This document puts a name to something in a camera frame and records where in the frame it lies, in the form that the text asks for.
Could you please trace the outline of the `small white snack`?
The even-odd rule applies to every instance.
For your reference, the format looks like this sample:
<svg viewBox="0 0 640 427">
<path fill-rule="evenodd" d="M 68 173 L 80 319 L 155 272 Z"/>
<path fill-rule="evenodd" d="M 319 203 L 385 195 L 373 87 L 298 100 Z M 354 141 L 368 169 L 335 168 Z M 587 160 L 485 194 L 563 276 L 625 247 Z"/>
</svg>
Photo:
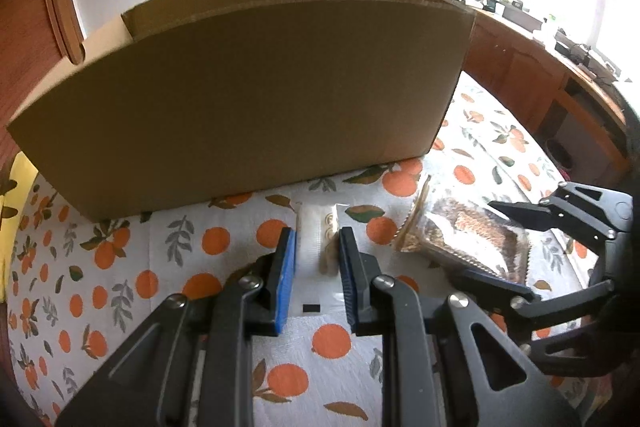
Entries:
<svg viewBox="0 0 640 427">
<path fill-rule="evenodd" d="M 337 205 L 304 202 L 296 218 L 296 251 L 290 304 L 292 317 L 344 309 L 338 263 Z"/>
</svg>

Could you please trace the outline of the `clear tray brown snack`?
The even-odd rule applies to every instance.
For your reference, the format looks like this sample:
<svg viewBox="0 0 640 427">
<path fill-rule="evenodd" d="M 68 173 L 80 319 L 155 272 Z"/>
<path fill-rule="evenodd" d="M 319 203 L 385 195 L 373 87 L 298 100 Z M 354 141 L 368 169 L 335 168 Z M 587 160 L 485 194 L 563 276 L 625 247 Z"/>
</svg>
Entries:
<svg viewBox="0 0 640 427">
<path fill-rule="evenodd" d="M 427 179 L 400 228 L 395 248 L 459 271 L 474 268 L 523 284 L 530 251 L 527 232 L 488 206 Z"/>
</svg>

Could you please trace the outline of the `wooden window-side cabinet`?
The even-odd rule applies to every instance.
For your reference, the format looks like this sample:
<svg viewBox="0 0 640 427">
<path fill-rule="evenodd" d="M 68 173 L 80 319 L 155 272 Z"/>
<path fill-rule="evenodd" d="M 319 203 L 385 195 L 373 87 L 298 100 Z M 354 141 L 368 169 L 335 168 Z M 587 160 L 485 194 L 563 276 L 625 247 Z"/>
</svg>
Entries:
<svg viewBox="0 0 640 427">
<path fill-rule="evenodd" d="M 463 70 L 536 139 L 559 139 L 576 159 L 604 160 L 608 181 L 620 181 L 630 171 L 620 104 L 567 58 L 503 18 L 476 12 Z"/>
</svg>

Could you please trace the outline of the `orange-print white tablecloth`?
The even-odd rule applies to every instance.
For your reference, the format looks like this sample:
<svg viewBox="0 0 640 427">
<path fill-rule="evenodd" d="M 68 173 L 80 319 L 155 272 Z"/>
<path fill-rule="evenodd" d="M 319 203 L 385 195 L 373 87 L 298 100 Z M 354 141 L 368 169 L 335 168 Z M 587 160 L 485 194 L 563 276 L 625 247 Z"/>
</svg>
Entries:
<svg viewBox="0 0 640 427">
<path fill-rule="evenodd" d="M 25 158 L 2 421 L 25 426 L 580 425 L 597 236 L 506 106 L 462 74 L 426 154 L 86 218 Z"/>
</svg>

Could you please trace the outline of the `brown cardboard box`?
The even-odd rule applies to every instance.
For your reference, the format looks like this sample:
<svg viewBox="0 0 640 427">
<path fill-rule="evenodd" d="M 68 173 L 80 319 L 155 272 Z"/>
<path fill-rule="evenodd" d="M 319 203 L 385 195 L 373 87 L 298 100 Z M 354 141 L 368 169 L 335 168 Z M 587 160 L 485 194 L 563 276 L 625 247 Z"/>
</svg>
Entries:
<svg viewBox="0 0 640 427">
<path fill-rule="evenodd" d="M 475 13 L 448 0 L 148 0 L 9 120 L 99 221 L 425 154 Z"/>
</svg>

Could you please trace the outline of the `clutter on cabinet top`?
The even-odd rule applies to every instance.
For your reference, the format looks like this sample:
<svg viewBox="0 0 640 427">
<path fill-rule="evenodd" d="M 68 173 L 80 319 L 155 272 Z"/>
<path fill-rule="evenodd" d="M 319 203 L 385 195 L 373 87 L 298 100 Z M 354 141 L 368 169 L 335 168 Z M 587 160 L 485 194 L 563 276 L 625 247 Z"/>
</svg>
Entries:
<svg viewBox="0 0 640 427">
<path fill-rule="evenodd" d="M 617 66 L 609 62 L 594 46 L 573 41 L 564 29 L 555 25 L 552 15 L 538 20 L 524 10 L 518 2 L 510 0 L 448 1 L 465 4 L 485 14 L 492 14 L 500 23 L 531 38 L 537 46 L 547 51 L 554 50 L 556 54 L 566 57 L 593 80 L 599 79 L 606 84 L 623 81 L 623 72 Z"/>
</svg>

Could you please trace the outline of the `yellow plush toy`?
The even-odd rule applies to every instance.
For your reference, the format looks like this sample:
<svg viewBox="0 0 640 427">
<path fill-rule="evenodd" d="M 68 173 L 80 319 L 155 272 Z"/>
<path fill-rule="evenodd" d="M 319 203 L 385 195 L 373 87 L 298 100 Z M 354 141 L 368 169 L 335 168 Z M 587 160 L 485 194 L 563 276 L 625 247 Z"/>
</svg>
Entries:
<svg viewBox="0 0 640 427">
<path fill-rule="evenodd" d="M 27 196 L 38 174 L 37 168 L 23 152 L 10 162 L 1 182 L 1 302 L 9 294 L 9 278 L 14 239 L 27 202 Z"/>
</svg>

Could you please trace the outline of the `wooden slatted wardrobe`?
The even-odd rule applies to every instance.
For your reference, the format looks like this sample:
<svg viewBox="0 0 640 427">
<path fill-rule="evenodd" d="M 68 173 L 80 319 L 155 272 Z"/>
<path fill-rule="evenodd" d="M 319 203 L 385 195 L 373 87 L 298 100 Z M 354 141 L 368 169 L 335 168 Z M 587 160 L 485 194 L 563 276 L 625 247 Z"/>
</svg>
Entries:
<svg viewBox="0 0 640 427">
<path fill-rule="evenodd" d="M 6 124 L 61 58 L 85 57 L 73 0 L 1 0 L 1 155 L 15 152 Z"/>
</svg>

